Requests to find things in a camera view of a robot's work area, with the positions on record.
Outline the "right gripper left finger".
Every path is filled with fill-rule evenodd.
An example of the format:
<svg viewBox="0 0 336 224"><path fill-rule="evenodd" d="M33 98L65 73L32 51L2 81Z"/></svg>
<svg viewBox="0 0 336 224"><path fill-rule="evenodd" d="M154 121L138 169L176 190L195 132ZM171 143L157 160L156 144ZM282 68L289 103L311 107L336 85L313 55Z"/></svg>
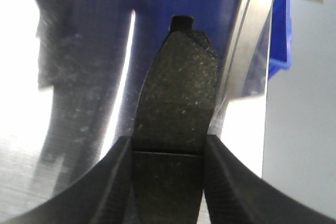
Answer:
<svg viewBox="0 0 336 224"><path fill-rule="evenodd" d="M7 223L123 223L131 188L132 141L120 137L87 174Z"/></svg>

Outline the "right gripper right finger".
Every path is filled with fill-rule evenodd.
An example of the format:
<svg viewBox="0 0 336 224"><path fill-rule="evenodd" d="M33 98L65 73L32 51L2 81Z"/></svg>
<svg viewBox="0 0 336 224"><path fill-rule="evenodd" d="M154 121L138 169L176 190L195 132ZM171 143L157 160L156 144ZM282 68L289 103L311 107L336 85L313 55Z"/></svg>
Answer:
<svg viewBox="0 0 336 224"><path fill-rule="evenodd" d="M203 182L211 223L335 223L259 178L215 135L205 141Z"/></svg>

